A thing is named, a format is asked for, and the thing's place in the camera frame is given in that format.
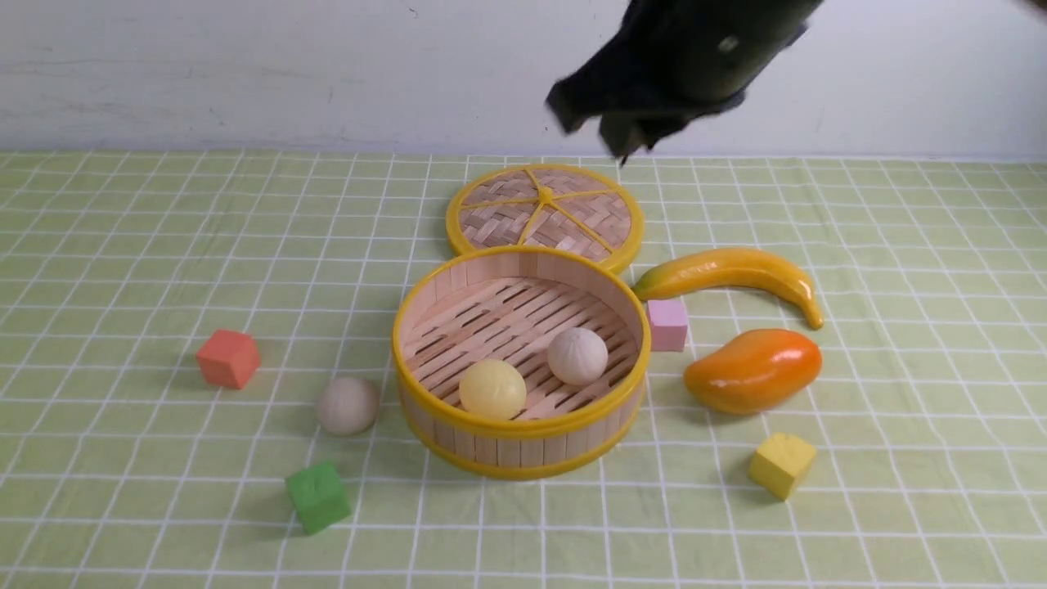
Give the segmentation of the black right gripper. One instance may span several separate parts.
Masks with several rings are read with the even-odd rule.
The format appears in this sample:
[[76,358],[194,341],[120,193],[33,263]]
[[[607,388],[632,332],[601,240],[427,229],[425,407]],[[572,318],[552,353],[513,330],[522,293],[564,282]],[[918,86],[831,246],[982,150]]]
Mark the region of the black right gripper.
[[[632,154],[685,129],[696,109],[744,92],[807,31],[820,1],[631,1],[614,70],[559,80],[545,105],[564,135],[600,117],[599,134],[623,167]],[[621,97],[618,89],[622,86]]]

